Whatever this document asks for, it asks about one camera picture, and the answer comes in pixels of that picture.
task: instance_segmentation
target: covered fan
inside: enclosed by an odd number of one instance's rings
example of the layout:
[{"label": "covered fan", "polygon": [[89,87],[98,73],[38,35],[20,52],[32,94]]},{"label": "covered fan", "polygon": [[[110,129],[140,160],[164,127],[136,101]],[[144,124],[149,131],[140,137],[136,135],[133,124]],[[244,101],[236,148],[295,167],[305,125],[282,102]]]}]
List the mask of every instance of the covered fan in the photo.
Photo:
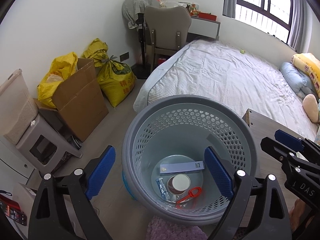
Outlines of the covered fan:
[{"label": "covered fan", "polygon": [[122,14],[128,20],[129,29],[138,28],[139,42],[141,44],[142,67],[133,69],[138,79],[147,79],[149,71],[146,69],[145,36],[144,36],[144,9],[147,6],[160,7],[158,0],[125,0],[122,5]]}]

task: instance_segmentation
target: gray plastic basket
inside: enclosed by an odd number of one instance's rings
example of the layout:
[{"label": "gray plastic basket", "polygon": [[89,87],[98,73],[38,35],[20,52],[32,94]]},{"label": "gray plastic basket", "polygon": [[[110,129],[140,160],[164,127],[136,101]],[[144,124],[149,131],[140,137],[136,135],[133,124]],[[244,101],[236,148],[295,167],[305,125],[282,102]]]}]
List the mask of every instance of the gray plastic basket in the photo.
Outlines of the gray plastic basket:
[{"label": "gray plastic basket", "polygon": [[179,208],[161,198],[153,181],[163,177],[155,171],[167,156],[177,156],[177,162],[183,156],[200,161],[208,146],[228,159],[235,170],[255,175],[257,154],[250,130],[227,107],[192,95],[167,97],[147,106],[129,126],[122,148],[123,172],[133,195],[151,212],[172,222],[217,223],[229,201],[221,195],[208,169],[194,173],[201,174],[201,181],[197,181],[201,194]]}]

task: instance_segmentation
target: power outlet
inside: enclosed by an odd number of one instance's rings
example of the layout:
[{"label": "power outlet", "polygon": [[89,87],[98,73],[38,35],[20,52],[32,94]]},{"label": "power outlet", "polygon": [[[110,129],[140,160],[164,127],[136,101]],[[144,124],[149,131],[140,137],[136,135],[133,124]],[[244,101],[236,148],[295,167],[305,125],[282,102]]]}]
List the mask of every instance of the power outlet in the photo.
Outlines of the power outlet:
[{"label": "power outlet", "polygon": [[124,60],[129,58],[129,52],[124,53],[122,55],[120,55],[120,62],[123,62]]}]

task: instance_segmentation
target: paper cup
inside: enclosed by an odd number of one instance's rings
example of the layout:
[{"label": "paper cup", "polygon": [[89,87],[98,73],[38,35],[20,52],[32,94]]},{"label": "paper cup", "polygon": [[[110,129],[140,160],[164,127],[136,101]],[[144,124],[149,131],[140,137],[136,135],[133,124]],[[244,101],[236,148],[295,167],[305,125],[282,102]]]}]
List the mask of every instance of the paper cup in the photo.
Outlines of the paper cup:
[{"label": "paper cup", "polygon": [[181,195],[190,187],[190,178],[185,174],[172,176],[168,180],[167,187],[172,194]]}]

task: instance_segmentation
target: bed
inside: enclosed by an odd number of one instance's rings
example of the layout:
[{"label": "bed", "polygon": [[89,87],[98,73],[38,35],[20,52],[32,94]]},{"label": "bed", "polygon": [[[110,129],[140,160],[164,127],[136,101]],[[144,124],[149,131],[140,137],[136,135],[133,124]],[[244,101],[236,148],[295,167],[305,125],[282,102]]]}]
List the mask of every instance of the bed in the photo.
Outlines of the bed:
[{"label": "bed", "polygon": [[240,117],[250,108],[311,140],[317,134],[318,126],[277,67],[220,41],[193,41],[161,64],[133,108],[138,113],[156,100],[181,94],[218,101]]}]

